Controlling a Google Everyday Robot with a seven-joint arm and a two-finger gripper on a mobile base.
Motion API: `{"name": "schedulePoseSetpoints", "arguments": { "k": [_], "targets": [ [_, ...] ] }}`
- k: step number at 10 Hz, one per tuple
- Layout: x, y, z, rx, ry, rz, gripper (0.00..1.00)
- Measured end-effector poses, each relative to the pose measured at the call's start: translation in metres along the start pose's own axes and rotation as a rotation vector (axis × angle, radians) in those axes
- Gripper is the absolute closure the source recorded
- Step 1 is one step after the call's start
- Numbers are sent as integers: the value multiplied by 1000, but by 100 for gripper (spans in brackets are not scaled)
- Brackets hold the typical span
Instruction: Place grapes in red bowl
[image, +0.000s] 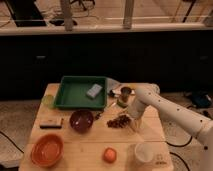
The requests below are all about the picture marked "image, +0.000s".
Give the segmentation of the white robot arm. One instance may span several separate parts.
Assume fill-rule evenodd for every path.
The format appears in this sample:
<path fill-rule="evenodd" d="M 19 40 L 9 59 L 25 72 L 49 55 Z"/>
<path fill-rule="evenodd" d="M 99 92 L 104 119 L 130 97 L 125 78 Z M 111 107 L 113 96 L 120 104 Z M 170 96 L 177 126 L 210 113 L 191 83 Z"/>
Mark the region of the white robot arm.
<path fill-rule="evenodd" d="M 128 114 L 139 119 L 148 106 L 166 114 L 203 145 L 199 171 L 213 171 L 213 120 L 163 98 L 156 84 L 136 85 L 134 92 L 135 97 L 127 108 Z"/>

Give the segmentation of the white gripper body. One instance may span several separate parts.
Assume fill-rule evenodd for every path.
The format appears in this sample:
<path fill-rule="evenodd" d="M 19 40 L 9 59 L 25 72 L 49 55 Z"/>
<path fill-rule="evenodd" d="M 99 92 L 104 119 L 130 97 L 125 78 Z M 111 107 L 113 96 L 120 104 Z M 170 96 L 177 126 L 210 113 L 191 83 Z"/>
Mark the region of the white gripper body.
<path fill-rule="evenodd" d="M 132 118 L 132 128 L 135 132 L 138 132 L 140 129 L 144 111 L 145 104 L 138 99 L 134 99 L 131 105 L 128 107 L 128 113 Z"/>

